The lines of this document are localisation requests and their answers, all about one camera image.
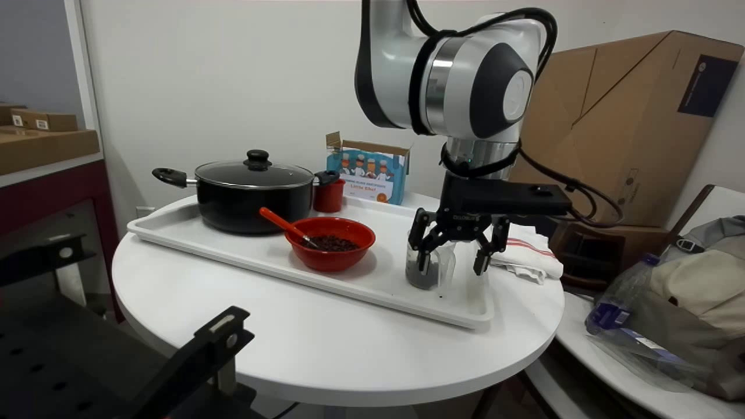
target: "round white table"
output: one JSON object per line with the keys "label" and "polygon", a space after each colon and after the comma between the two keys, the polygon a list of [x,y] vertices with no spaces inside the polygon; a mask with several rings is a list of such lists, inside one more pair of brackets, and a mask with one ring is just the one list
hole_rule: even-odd
{"label": "round white table", "polygon": [[227,306],[244,308],[255,337],[235,359],[238,382],[270,399],[338,407],[419,406],[498,385],[542,354],[562,311],[559,281],[493,271],[495,316],[487,332],[472,332],[187,257],[133,232],[117,249],[111,280],[127,324],[161,350],[182,346]]}

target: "black chair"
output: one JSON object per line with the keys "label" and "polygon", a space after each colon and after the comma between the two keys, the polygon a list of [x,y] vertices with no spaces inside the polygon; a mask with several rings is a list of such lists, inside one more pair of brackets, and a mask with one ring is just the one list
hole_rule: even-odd
{"label": "black chair", "polygon": [[162,357],[48,281],[88,257],[65,236],[0,259],[0,419],[258,416],[235,385],[248,311],[227,308]]}

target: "cardboard box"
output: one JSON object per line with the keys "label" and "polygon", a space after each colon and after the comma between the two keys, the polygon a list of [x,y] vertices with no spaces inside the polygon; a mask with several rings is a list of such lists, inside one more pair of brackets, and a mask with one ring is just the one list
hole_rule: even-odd
{"label": "cardboard box", "polygon": [[0,125],[11,125],[11,112],[13,109],[22,109],[25,105],[15,105],[15,102],[0,102]]}
{"label": "cardboard box", "polygon": [[[739,44],[658,32],[561,52],[533,89],[523,148],[608,194],[595,221],[663,226],[711,129]],[[552,181],[518,160],[509,179]],[[580,211],[588,204],[571,194]]]}
{"label": "cardboard box", "polygon": [[409,167],[407,148],[342,139],[339,132],[326,135],[326,148],[326,167],[339,173],[344,195],[400,204]]}
{"label": "cardboard box", "polygon": [[74,114],[11,109],[11,122],[15,129],[25,129],[25,130],[77,130]]}
{"label": "cardboard box", "polygon": [[0,125],[0,175],[98,153],[95,130],[42,132]]}

